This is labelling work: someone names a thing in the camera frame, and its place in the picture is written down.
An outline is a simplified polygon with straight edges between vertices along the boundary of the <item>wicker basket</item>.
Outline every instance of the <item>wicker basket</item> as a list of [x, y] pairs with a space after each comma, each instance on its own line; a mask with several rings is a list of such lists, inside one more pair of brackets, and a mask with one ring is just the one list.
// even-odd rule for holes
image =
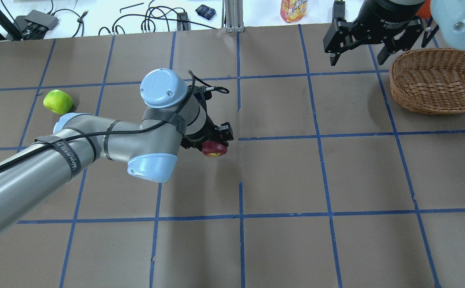
[[422, 114], [465, 113], [465, 51], [419, 49], [391, 65], [391, 93], [403, 108]]

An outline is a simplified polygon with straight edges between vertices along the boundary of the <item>juice bottle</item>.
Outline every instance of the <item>juice bottle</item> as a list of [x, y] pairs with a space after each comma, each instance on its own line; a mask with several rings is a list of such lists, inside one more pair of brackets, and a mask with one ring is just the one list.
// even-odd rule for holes
[[282, 0], [281, 17], [288, 23], [302, 19], [305, 11], [307, 11], [307, 0]]

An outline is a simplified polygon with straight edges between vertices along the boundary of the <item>velcro strap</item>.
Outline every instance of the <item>velcro strap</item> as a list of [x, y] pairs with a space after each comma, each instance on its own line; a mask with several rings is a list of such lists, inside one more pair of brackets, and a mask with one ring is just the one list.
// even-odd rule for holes
[[34, 144], [42, 143], [50, 144], [53, 146], [53, 149], [66, 159], [69, 168], [71, 168], [71, 180], [76, 177], [79, 172], [81, 172], [81, 162], [79, 161], [79, 157], [65, 139], [53, 135], [42, 136], [35, 139]]
[[181, 115], [171, 111], [160, 109], [147, 109], [143, 115], [143, 120], [162, 120], [174, 126], [179, 133], [185, 135], [186, 133], [186, 120]]

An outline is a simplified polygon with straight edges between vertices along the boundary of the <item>black wire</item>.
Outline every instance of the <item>black wire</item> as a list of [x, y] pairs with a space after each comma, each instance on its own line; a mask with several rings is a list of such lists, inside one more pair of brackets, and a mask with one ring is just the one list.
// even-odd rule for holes
[[119, 27], [122, 29], [122, 33], [123, 33], [123, 34], [126, 34], [126, 31], [124, 31], [124, 28], [123, 28], [121, 25], [115, 26], [115, 33], [116, 33], [116, 34], [119, 34], [119, 29], [118, 29]]
[[[123, 15], [121, 17], [119, 17], [117, 20], [115, 20], [115, 22], [113, 23], [112, 25], [112, 30], [113, 30], [113, 27], [115, 27], [115, 24], [117, 24], [117, 22], [119, 20], [121, 20], [122, 18], [124, 17], [127, 17], [127, 16], [141, 16], [141, 17], [145, 17], [145, 15], [142, 15], [142, 14], [126, 14], [126, 15]], [[159, 17], [154, 17], [154, 16], [148, 16], [148, 18], [152, 18], [152, 19], [158, 19], [158, 20], [165, 20], [164, 18], [159, 18]], [[208, 26], [208, 25], [205, 25], [205, 24], [200, 24], [200, 23], [197, 23], [197, 22], [192, 22], [192, 21], [188, 21], [188, 20], [179, 20], [179, 19], [167, 19], [169, 21], [177, 21], [177, 22], [183, 22], [183, 23], [192, 23], [192, 24], [196, 24], [196, 25], [200, 25], [200, 26], [204, 26], [204, 27], [207, 27], [207, 28], [211, 28], [211, 29], [216, 29], [215, 27], [211, 27], [211, 26]]]
[[108, 31], [108, 34], [112, 34], [112, 31], [110, 31], [110, 29], [108, 29], [108, 27], [101, 27], [101, 29], [99, 29], [99, 32], [97, 33], [98, 36], [101, 36], [101, 31], [105, 29], [106, 31]]
[[[197, 80], [198, 82], [201, 82], [206, 87], [213, 87], [210, 84], [204, 82], [203, 80], [200, 80], [199, 77], [197, 77], [195, 75], [193, 75], [193, 77], [195, 78], [195, 80]], [[222, 87], [222, 86], [216, 86], [216, 87], [214, 87], [213, 90], [209, 90], [209, 91], [217, 91], [217, 92], [222, 93], [222, 94], [229, 94], [230, 93], [229, 89], [227, 89], [225, 87]]]
[[439, 25], [436, 25], [435, 28], [433, 28], [430, 35], [428, 35], [427, 29], [432, 26], [432, 22], [433, 22], [433, 17], [430, 16], [430, 19], [428, 19], [428, 22], [427, 22], [425, 33], [423, 34], [423, 41], [421, 42], [421, 48], [425, 48], [439, 31]]
[[[168, 9], [169, 11], [168, 12], [163, 12], [161, 10], [161, 8], [165, 8], [165, 9]], [[165, 20], [167, 22], [167, 30], [170, 32], [170, 26], [168, 25], [168, 20], [167, 20], [167, 15], [170, 13], [170, 12], [174, 12], [176, 13], [176, 20], [182, 20], [181, 17], [179, 16], [179, 14], [177, 13], [176, 9], [182, 9], [183, 12], [186, 12], [186, 10], [182, 7], [176, 7], [176, 8], [170, 8], [170, 7], [167, 7], [167, 6], [156, 6], [156, 7], [149, 7], [147, 9], [147, 11], [145, 12], [145, 16], [147, 16], [147, 13], [149, 13], [149, 10], [150, 10], [150, 13], [149, 13], [149, 16], [152, 16], [152, 12], [154, 11], [154, 9], [158, 9], [159, 11], [161, 11], [161, 13], [163, 13], [163, 16], [165, 16]]]
[[78, 25], [78, 29], [74, 32], [74, 35], [72, 35], [71, 38], [76, 37], [76, 35], [77, 35], [78, 32], [79, 32], [79, 28], [81, 28], [81, 23]]
[[168, 19], [167, 19], [167, 13], [164, 13], [162, 9], [158, 8], [158, 7], [150, 7], [147, 9], [147, 11], [145, 11], [145, 18], [147, 19], [147, 13], [149, 13], [149, 17], [152, 17], [152, 13], [154, 12], [154, 9], [158, 9], [163, 15], [161, 17], [164, 17], [165, 16], [165, 20], [167, 22], [167, 30], [170, 32], [170, 26], [168, 24]]
[[[156, 24], [154, 23], [154, 21], [152, 21], [151, 19], [147, 19], [147, 21], [150, 21], [152, 22], [152, 31], [153, 32], [156, 32]], [[140, 24], [140, 29], [142, 30], [142, 32], [144, 32], [144, 27], [145, 27], [145, 20], [141, 22]]]
[[35, 39], [35, 38], [32, 38], [33, 35], [38, 36], [41, 33], [42, 33], [42, 31], [40, 31], [39, 29], [33, 29], [33, 31], [30, 32], [30, 34], [28, 34], [28, 38], [26, 38], [26, 40]]
[[17, 158], [14, 158], [14, 159], [12, 159], [12, 160], [4, 163], [4, 164], [1, 164], [0, 165], [0, 173], [5, 171], [5, 170], [8, 170], [9, 168], [12, 168], [13, 166], [16, 166], [17, 164], [27, 160], [28, 158], [31, 158], [31, 157], [33, 157], [33, 156], [35, 156], [35, 155], [37, 155], [37, 154], [39, 154], [39, 153], [41, 153], [43, 151], [48, 150], [49, 148], [50, 148], [50, 146], [47, 146], [47, 145], [41, 146], [41, 147], [39, 147], [39, 148], [37, 148], [35, 150], [32, 150], [32, 151], [30, 151], [30, 152], [28, 152], [26, 154], [23, 154], [23, 155], [21, 155], [21, 156], [19, 156]]
[[[195, 90], [195, 80], [196, 80], [196, 76], [194, 75], [194, 73], [192, 73], [192, 71], [188, 71], [188, 73], [190, 73], [190, 75], [192, 75], [192, 85], [191, 85], [191, 88], [188, 89], [188, 92], [186, 93], [186, 96], [184, 98], [184, 100], [181, 102], [181, 104], [178, 106], [178, 108], [176, 109], [176, 111], [174, 111], [174, 113], [179, 113], [181, 112], [181, 110], [184, 108], [184, 106], [188, 103], [188, 101], [190, 100], [190, 98], [192, 97], [193, 93], [194, 93], [194, 90]], [[81, 138], [87, 138], [87, 137], [93, 137], [93, 136], [103, 136], [103, 135], [131, 135], [131, 134], [141, 134], [141, 133], [146, 133], [146, 132], [149, 132], [149, 131], [152, 131], [154, 129], [157, 129], [161, 126], [163, 126], [164, 124], [166, 124], [167, 122], [164, 121], [164, 120], [161, 120], [160, 122], [158, 122], [157, 124], [154, 124], [148, 128], [145, 128], [145, 129], [141, 129], [141, 130], [124, 130], [124, 131], [102, 131], [102, 132], [94, 132], [94, 133], [85, 133], [85, 134], [81, 134], [81, 135], [75, 135], [75, 136], [71, 136], [71, 137], [67, 137], [67, 138], [64, 138], [64, 139], [61, 139], [60, 141], [72, 141], [72, 140], [76, 140], [76, 139], [81, 139]], [[26, 154], [23, 154], [23, 155], [20, 155], [19, 157], [17, 158], [14, 158], [4, 164], [1, 164], [0, 165], [0, 173], [5, 171], [5, 170], [8, 170], [9, 168], [13, 167], [13, 166], [16, 166], [17, 164], [27, 160], [28, 158], [31, 158], [43, 151], [46, 151], [48, 150], [49, 148], [51, 148], [52, 146], [46, 144], [44, 146], [41, 146], [35, 150], [32, 150]]]
[[15, 21], [15, 18], [12, 16], [10, 11], [7, 9], [7, 6], [5, 5], [5, 3], [3, 3], [3, 0], [1, 0], [1, 2], [2, 2], [2, 5], [5, 8], [5, 10], [7, 11], [7, 13], [9, 13], [10, 18], [12, 18], [14, 26], [20, 31], [21, 29], [19, 28], [19, 24], [17, 24], [17, 22]]
[[71, 11], [74, 14], [76, 14], [76, 16], [78, 17], [78, 20], [77, 20], [77, 22], [79, 23], [78, 24], [78, 29], [76, 30], [74, 35], [71, 36], [71, 38], [76, 37], [76, 35], [78, 34], [80, 28], [82, 28], [81, 36], [83, 36], [83, 33], [85, 32], [85, 23], [83, 22], [83, 18], [86, 16], [86, 13], [84, 12], [83, 15], [80, 16], [78, 13], [76, 13], [75, 11], [73, 11], [71, 9], [63, 8], [63, 9], [58, 9], [57, 11], [51, 13], [51, 15], [55, 16], [55, 13], [60, 12], [60, 11]]
[[10, 11], [8, 10], [8, 8], [7, 8], [7, 6], [5, 5], [5, 3], [3, 3], [3, 0], [1, 0], [1, 2], [2, 2], [2, 5], [3, 5], [3, 7], [5, 8], [5, 10], [7, 11], [7, 13], [9, 13], [10, 18], [12, 18], [12, 20], [15, 21], [15, 18], [12, 16], [12, 14], [11, 14]]
[[51, 15], [51, 12], [55, 8], [55, 4], [53, 4], [53, 0], [51, 0], [51, 10], [48, 12], [48, 15]]

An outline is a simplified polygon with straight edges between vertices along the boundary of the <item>grid of blue tape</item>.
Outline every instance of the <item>grid of blue tape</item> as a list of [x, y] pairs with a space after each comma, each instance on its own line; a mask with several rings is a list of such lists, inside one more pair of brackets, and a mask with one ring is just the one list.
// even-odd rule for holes
[[[244, 214], [243, 213], [243, 184], [239, 183], [239, 214], [229, 214], [229, 215], [211, 215], [211, 216], [192, 216], [192, 217], [160, 217], [160, 203], [161, 203], [161, 191], [162, 191], [162, 184], [158, 186], [158, 195], [156, 201], [156, 214], [155, 217], [140, 217], [140, 218], [107, 218], [107, 219], [78, 219], [78, 210], [81, 202], [81, 194], [84, 189], [84, 183], [86, 179], [86, 169], [83, 172], [83, 176], [81, 179], [80, 189], [78, 193], [78, 198], [76, 202], [76, 207], [74, 209], [74, 215], [72, 219], [46, 219], [46, 220], [22, 220], [19, 221], [18, 224], [71, 224], [70, 235], [68, 238], [66, 254], [64, 257], [64, 265], [62, 267], [61, 276], [60, 276], [60, 283], [59, 287], [62, 288], [64, 286], [64, 278], [66, 273], [66, 268], [68, 264], [68, 259], [70, 257], [71, 252], [71, 244], [72, 239], [74, 237], [74, 228], [77, 223], [103, 223], [103, 222], [138, 222], [138, 221], [153, 221], [154, 222], [154, 231], [152, 236], [152, 252], [151, 252], [151, 262], [150, 262], [150, 287], [152, 287], [153, 277], [154, 277], [154, 256], [156, 255], [156, 246], [157, 246], [157, 235], [158, 235], [158, 223], [159, 221], [195, 221], [195, 220], [212, 220], [212, 219], [240, 219], [240, 260], [241, 260], [241, 286], [245, 288], [245, 244], [244, 244], [244, 228], [243, 228], [243, 221], [246, 218], [276, 218], [276, 217], [328, 217], [330, 223], [330, 234], [331, 234], [331, 246], [333, 249], [333, 255], [335, 260], [335, 268], [337, 273], [337, 282], [339, 287], [342, 288], [342, 279], [341, 279], [341, 270], [340, 270], [340, 261], [339, 261], [339, 251], [337, 250], [336, 239], [335, 239], [335, 228], [333, 217], [335, 216], [360, 216], [360, 215], [394, 215], [394, 214], [415, 214], [417, 216], [417, 220], [419, 223], [419, 227], [421, 230], [421, 235], [423, 237], [423, 242], [425, 245], [425, 250], [427, 253], [428, 261], [430, 264], [430, 269], [432, 271], [432, 275], [434, 278], [434, 282], [436, 287], [441, 287], [439, 283], [439, 279], [437, 277], [437, 273], [435, 271], [433, 258], [430, 252], [430, 247], [428, 246], [428, 241], [426, 237], [426, 231], [423, 226], [423, 221], [421, 220], [421, 214], [428, 214], [428, 213], [461, 213], [465, 212], [465, 208], [445, 208], [445, 209], [420, 209], [417, 203], [417, 200], [414, 197], [414, 189], [412, 186], [412, 181], [410, 179], [410, 174], [408, 172], [407, 164], [405, 161], [405, 155], [403, 149], [401, 148], [401, 143], [399, 141], [399, 135], [422, 135], [422, 134], [451, 134], [451, 133], [465, 133], [465, 130], [444, 130], [444, 131], [416, 131], [416, 132], [399, 132], [397, 131], [394, 118], [392, 116], [391, 108], [387, 99], [387, 95], [384, 89], [384, 85], [381, 81], [381, 73], [388, 73], [388, 70], [379, 70], [377, 62], [375, 60], [375, 55], [373, 53], [373, 49], [370, 46], [370, 54], [373, 60], [374, 70], [371, 71], [349, 71], [349, 72], [326, 72], [326, 73], [311, 73], [309, 70], [309, 62], [307, 59], [307, 51], [305, 46], [305, 39], [302, 33], [302, 27], [300, 24], [298, 25], [300, 39], [302, 42], [302, 50], [304, 52], [304, 61], [306, 66], [306, 73], [305, 74], [284, 74], [284, 75], [259, 75], [259, 76], [241, 76], [240, 72], [240, 34], [237, 34], [237, 77], [220, 77], [220, 78], [204, 78], [203, 80], [231, 80], [236, 79], [238, 85], [238, 111], [241, 108], [241, 88], [240, 88], [240, 80], [241, 79], [254, 79], [254, 78], [279, 78], [279, 77], [307, 77], [308, 86], [309, 86], [309, 94], [311, 96], [311, 109], [313, 111], [313, 118], [315, 124], [315, 131], [316, 135], [299, 135], [299, 136], [272, 136], [272, 137], [250, 137], [250, 138], [240, 138], [239, 141], [257, 141], [257, 140], [277, 140], [277, 139], [306, 139], [306, 138], [315, 138], [317, 140], [317, 145], [319, 148], [319, 156], [320, 156], [320, 163], [322, 168], [322, 177], [324, 182], [325, 188], [325, 197], [327, 201], [327, 212], [322, 213], [274, 213], [274, 214]], [[115, 86], [115, 85], [127, 85], [127, 84], [140, 84], [140, 82], [114, 82], [114, 83], [106, 83], [106, 77], [108, 76], [108, 68], [110, 67], [110, 59], [112, 57], [112, 50], [115, 42], [115, 36], [112, 36], [112, 41], [110, 44], [110, 51], [108, 54], [108, 60], [106, 62], [106, 69], [103, 77], [103, 81], [101, 83], [95, 84], [78, 84], [78, 85], [66, 85], [66, 86], [42, 86], [44, 81], [44, 77], [46, 75], [46, 71], [48, 69], [51, 56], [53, 54], [53, 50], [55, 48], [56, 39], [53, 40], [53, 44], [51, 47], [51, 51], [48, 55], [48, 59], [46, 61], [46, 65], [44, 67], [44, 72], [42, 73], [42, 77], [40, 79], [40, 83], [38, 87], [22, 87], [22, 88], [3, 88], [0, 91], [9, 91], [9, 90], [36, 90], [36, 96], [33, 100], [30, 113], [28, 116], [28, 120], [26, 121], [26, 125], [24, 127], [24, 131], [22, 133], [22, 138], [20, 144], [15, 147], [0, 147], [0, 150], [15, 150], [20, 151], [25, 147], [22, 146], [24, 141], [24, 136], [26, 135], [26, 130], [28, 129], [28, 125], [33, 113], [33, 109], [35, 107], [35, 103], [37, 101], [38, 93], [41, 89], [49, 89], [49, 88], [68, 88], [68, 87], [92, 87], [92, 86], [101, 86], [101, 90], [99, 93], [99, 100], [96, 107], [96, 115], [99, 115], [100, 104], [102, 100], [103, 90], [106, 86]], [[174, 48], [176, 44], [176, 33], [172, 37], [172, 49], [170, 53], [170, 68], [174, 64]], [[437, 44], [436, 39], [434, 38], [435, 47], [439, 47]], [[366, 73], [374, 73], [377, 75], [379, 80], [380, 88], [385, 100], [386, 108], [388, 111], [389, 118], [391, 120], [391, 125], [393, 132], [384, 132], [384, 133], [351, 133], [351, 134], [320, 134], [320, 129], [317, 123], [317, 112], [315, 109], [315, 102], [313, 99], [313, 86], [311, 83], [312, 76], [320, 76], [320, 75], [344, 75], [344, 74], [366, 74]], [[325, 161], [323, 158], [323, 151], [322, 151], [322, 138], [330, 138], [330, 137], [368, 137], [368, 136], [394, 136], [395, 141], [397, 143], [401, 162], [403, 164], [405, 175], [407, 177], [407, 182], [410, 190], [410, 196], [414, 202], [414, 209], [413, 210], [394, 210], [394, 211], [351, 211], [351, 212], [334, 212], [332, 210], [332, 206], [330, 203], [329, 191], [328, 191], [328, 184], [327, 184], [327, 174], [326, 174], [326, 166]]]

